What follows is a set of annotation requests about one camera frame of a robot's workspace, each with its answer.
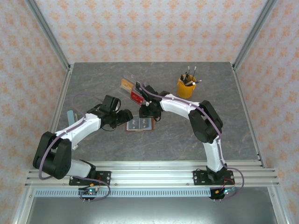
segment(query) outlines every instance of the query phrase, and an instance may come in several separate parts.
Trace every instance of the pen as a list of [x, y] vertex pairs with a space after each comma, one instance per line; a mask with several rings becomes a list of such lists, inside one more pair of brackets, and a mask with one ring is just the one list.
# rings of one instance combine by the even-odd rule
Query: pen
[[188, 66], [188, 75], [189, 75], [189, 77], [188, 77], [187, 81], [190, 81], [190, 66]]
[[195, 71], [196, 71], [196, 66], [194, 67], [194, 73], [193, 73], [193, 76], [192, 76], [192, 80], [194, 79]]
[[200, 83], [201, 82], [201, 80], [199, 80], [199, 81], [196, 81], [196, 82], [194, 82], [194, 81], [190, 81], [190, 82], [188, 82], [188, 83], [186, 83], [186, 86], [189, 86], [189, 85], [195, 85], [195, 84], [197, 84], [197, 83]]
[[189, 76], [189, 75], [188, 75], [187, 72], [186, 72], [186, 73], [185, 73], [185, 79], [184, 79], [185, 82], [187, 82], [187, 80], [188, 80], [188, 76]]
[[200, 82], [201, 82], [201, 80], [198, 80], [196, 82], [193, 82], [192, 85], [195, 85], [195, 84], [200, 83]]

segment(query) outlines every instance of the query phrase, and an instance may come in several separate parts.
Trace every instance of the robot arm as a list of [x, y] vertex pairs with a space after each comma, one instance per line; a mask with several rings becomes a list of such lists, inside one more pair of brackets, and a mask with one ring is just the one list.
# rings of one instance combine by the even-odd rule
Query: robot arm
[[[177, 98], [172, 94], [167, 94], [166, 97], [174, 99]], [[184, 101], [203, 108], [210, 107], [210, 111], [213, 110], [213, 112], [216, 113], [212, 105], [208, 101], [204, 101], [202, 104], [187, 100]], [[201, 142], [203, 142], [207, 158], [207, 167], [214, 172], [218, 172], [219, 170], [221, 170], [223, 168], [223, 165], [220, 162], [218, 153], [216, 141], [217, 136], [215, 136], [215, 133], [211, 134], [208, 132], [209, 126], [203, 120], [200, 112], [192, 105], [188, 106], [187, 104], [175, 100], [162, 99], [160, 101], [160, 105], [163, 111], [172, 112], [190, 120], [195, 136]], [[222, 122], [219, 117], [217, 117], [217, 121], [220, 121], [219, 124], [221, 124], [220, 126], [222, 127]]]
[[90, 133], [102, 128], [104, 125], [110, 125], [112, 128], [130, 121], [133, 116], [129, 110], [119, 110], [117, 105], [121, 101], [109, 95], [105, 96], [102, 104], [90, 109], [85, 117], [56, 133], [46, 132], [42, 135], [38, 145], [33, 166], [39, 169], [42, 158], [49, 147], [50, 143], [62, 135], [53, 145], [52, 149], [57, 151], [54, 153], [49, 151], [43, 164], [42, 171], [55, 177], [62, 179], [65, 176], [79, 176], [95, 178], [95, 166], [86, 161], [77, 161], [71, 159], [71, 150], [82, 139]]
[[203, 114], [195, 107], [198, 106], [201, 108], [212, 119], [217, 129], [221, 133], [223, 123], [215, 109], [212, 107], [211, 103], [206, 100], [202, 103], [183, 100], [166, 91], [158, 94], [149, 85], [145, 86], [144, 89], [152, 94], [165, 98], [158, 98], [148, 94], [141, 88], [140, 83], [137, 82], [136, 90], [139, 91], [143, 98], [148, 102], [146, 105], [141, 105], [139, 117], [152, 117], [157, 119], [161, 117], [162, 111], [168, 111], [188, 119], [191, 123], [195, 137], [203, 143], [205, 148], [207, 157], [207, 171], [204, 172], [204, 175], [213, 184], [223, 182], [223, 178], [227, 174], [227, 169], [223, 166], [225, 161], [221, 159], [222, 150], [219, 136], [213, 125], [208, 121], [208, 119], [204, 119], [202, 117]]

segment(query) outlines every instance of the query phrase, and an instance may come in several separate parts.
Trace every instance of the mounting plate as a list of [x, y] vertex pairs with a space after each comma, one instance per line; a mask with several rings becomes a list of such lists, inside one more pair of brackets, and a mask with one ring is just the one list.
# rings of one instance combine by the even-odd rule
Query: mounting plate
[[[106, 184], [110, 185], [111, 180], [111, 171], [96, 171], [96, 178], [99, 181], [103, 181]], [[92, 181], [85, 181], [77, 178], [70, 179], [70, 186], [88, 186]]]
[[[224, 179], [233, 179], [234, 176], [231, 170], [226, 170], [223, 177], [215, 182], [212, 182], [208, 178], [208, 172], [206, 170], [195, 170], [193, 171], [193, 182], [194, 185], [223, 185]], [[225, 185], [233, 185], [231, 182], [227, 182]]]

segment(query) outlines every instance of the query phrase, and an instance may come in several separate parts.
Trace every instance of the pencil cup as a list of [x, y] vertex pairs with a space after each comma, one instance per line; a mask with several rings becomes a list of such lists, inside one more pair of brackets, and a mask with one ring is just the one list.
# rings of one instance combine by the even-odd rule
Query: pencil cup
[[[196, 79], [193, 78], [193, 76], [190, 76], [190, 79], [188, 80], [193, 80], [194, 82], [196, 82]], [[180, 79], [178, 80], [178, 95], [181, 97], [181, 98], [184, 98], [184, 99], [187, 99], [189, 97], [192, 96], [192, 93], [194, 91], [196, 87], [196, 84], [195, 85], [192, 85], [192, 86], [185, 86], [184, 82], [182, 82]]]

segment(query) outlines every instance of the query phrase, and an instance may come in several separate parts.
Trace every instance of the wallpaper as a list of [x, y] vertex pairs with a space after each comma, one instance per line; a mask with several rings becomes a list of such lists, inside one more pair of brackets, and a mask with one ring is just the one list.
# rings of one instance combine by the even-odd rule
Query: wallpaper
[[37, 0], [69, 63], [233, 62], [266, 0]]
[[65, 70], [24, 0], [0, 1], [0, 223], [10, 224]]
[[299, 220], [299, 2], [278, 0], [238, 71], [251, 120], [269, 167]]

